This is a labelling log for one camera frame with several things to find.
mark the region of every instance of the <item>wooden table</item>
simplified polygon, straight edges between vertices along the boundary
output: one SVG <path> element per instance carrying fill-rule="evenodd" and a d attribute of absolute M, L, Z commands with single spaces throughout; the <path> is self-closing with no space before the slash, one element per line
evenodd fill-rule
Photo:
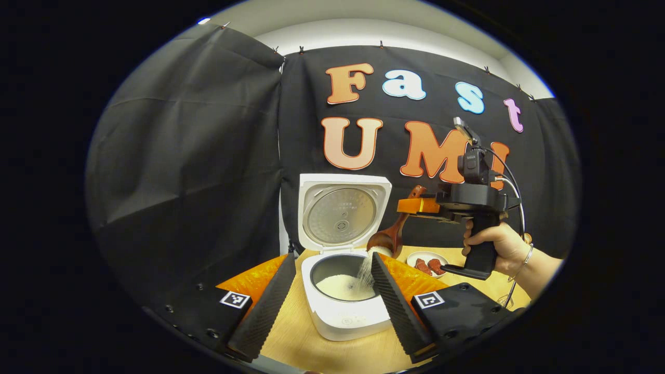
<path fill-rule="evenodd" d="M 404 246 L 398 260 L 405 262 L 413 252 L 435 252 L 453 265 L 464 265 L 461 248 L 424 248 Z M 393 327 L 380 333 L 350 341 L 329 341 L 319 335 L 309 315 L 301 264 L 318 252 L 305 250 L 296 260 L 296 275 L 291 290 L 277 315 L 261 355 L 293 367 L 317 373 L 389 373 L 423 365 L 412 364 L 400 345 Z M 446 273 L 440 281 L 448 285 L 468 282 L 479 291 L 497 300 L 510 291 L 507 276 L 493 272 L 485 281 Z M 513 292 L 515 305 L 510 310 L 525 307 L 531 301 L 518 285 Z"/>

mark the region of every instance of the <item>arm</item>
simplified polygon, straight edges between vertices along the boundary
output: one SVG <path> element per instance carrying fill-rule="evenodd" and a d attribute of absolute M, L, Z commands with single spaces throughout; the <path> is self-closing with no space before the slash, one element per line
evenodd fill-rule
<path fill-rule="evenodd" d="M 492 241 L 498 253 L 494 270 L 507 276 L 514 276 L 517 273 L 531 249 L 531 246 L 526 244 L 517 232 L 508 224 L 502 222 L 499 226 L 487 228 L 471 237 L 473 220 L 467 221 L 466 227 L 464 249 L 462 250 L 464 256 L 469 253 L 469 246 Z M 562 260 L 548 256 L 537 248 L 533 248 L 529 262 L 519 271 L 515 281 L 531 299 L 534 299 L 554 277 L 561 262 Z"/>

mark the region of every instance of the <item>orange letter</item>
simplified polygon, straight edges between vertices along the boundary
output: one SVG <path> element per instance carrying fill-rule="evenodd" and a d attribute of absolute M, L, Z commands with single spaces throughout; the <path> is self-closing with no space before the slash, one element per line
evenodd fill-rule
<path fill-rule="evenodd" d="M 361 118 L 358 127 L 362 129 L 360 153 L 351 157 L 344 153 L 344 129 L 350 122 L 346 118 L 328 117 L 321 121 L 326 129 L 323 135 L 323 154 L 331 164 L 340 169 L 358 170 L 366 168 L 374 160 L 376 150 L 376 132 L 383 126 L 381 120 Z"/>
<path fill-rule="evenodd" d="M 434 178 L 446 160 L 446 168 L 439 174 L 444 182 L 462 183 L 464 177 L 457 170 L 457 157 L 464 154 L 468 144 L 464 135 L 458 130 L 452 130 L 441 145 L 438 145 L 432 127 L 425 122 L 410 121 L 404 127 L 411 133 L 411 145 L 406 165 L 400 168 L 405 176 L 419 177 L 423 175 L 420 167 L 421 158 L 425 160 L 425 167 L 430 178 Z"/>
<path fill-rule="evenodd" d="M 505 158 L 508 157 L 508 154 L 510 153 L 508 146 L 504 143 L 494 142 L 491 144 L 491 147 L 492 150 L 505 162 Z M 492 158 L 492 170 L 503 174 L 503 164 L 496 156 Z M 503 182 L 492 182 L 490 186 L 496 188 L 497 190 L 501 190 L 503 188 Z"/>
<path fill-rule="evenodd" d="M 349 73 L 352 71 L 372 74 L 374 68 L 369 64 L 355 64 L 345 67 L 331 67 L 326 70 L 326 74 L 331 76 L 332 86 L 332 95 L 328 96 L 328 104 L 341 104 L 358 100 L 360 95 L 351 91 L 351 85 L 354 85 L 358 90 L 362 90 L 365 88 L 365 76 L 362 73 L 355 73 L 350 76 Z"/>

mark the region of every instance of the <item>human hand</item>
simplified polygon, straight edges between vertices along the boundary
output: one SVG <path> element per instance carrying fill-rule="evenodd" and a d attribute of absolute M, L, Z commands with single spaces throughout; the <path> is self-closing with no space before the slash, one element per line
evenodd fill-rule
<path fill-rule="evenodd" d="M 524 259 L 529 254 L 531 246 L 527 244 L 519 234 L 505 222 L 498 226 L 486 228 L 474 236 L 471 236 L 473 220 L 466 222 L 466 232 L 464 233 L 464 249 L 462 255 L 466 256 L 471 250 L 470 246 L 475 246 L 483 242 L 494 242 L 494 249 L 497 251 L 497 260 L 494 270 L 507 276 L 512 276 Z"/>

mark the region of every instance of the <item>wooden rice paddle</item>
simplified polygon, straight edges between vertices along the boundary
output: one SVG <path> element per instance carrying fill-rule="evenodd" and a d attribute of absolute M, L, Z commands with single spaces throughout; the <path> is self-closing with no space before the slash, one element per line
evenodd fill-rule
<path fill-rule="evenodd" d="M 425 192 L 427 188 L 417 185 L 411 190 L 408 198 L 417 199 Z M 372 235 L 367 242 L 367 250 L 377 246 L 388 248 L 392 252 L 392 258 L 397 258 L 402 253 L 402 228 L 408 217 L 408 213 L 401 213 L 394 225 Z"/>

